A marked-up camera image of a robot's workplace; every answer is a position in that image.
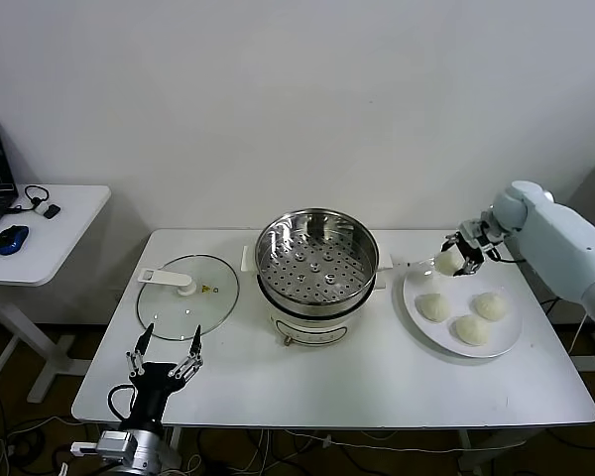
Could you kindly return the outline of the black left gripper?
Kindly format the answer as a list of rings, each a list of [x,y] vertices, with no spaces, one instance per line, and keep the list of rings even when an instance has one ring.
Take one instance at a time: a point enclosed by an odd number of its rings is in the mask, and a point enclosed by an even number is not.
[[[180,391],[202,367],[201,332],[199,324],[194,332],[188,354],[178,363],[144,364],[154,324],[151,323],[138,338],[134,350],[126,352],[130,381],[137,396],[129,415],[130,427],[162,427],[162,418],[171,394]]]

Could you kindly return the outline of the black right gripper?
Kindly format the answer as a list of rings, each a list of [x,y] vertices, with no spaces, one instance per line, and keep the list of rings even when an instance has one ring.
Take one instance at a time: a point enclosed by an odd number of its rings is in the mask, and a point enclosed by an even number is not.
[[[455,247],[464,259],[462,266],[454,272],[454,277],[471,276],[478,272],[485,260],[482,244],[485,239],[481,228],[459,228],[445,237],[440,251],[447,252]]]

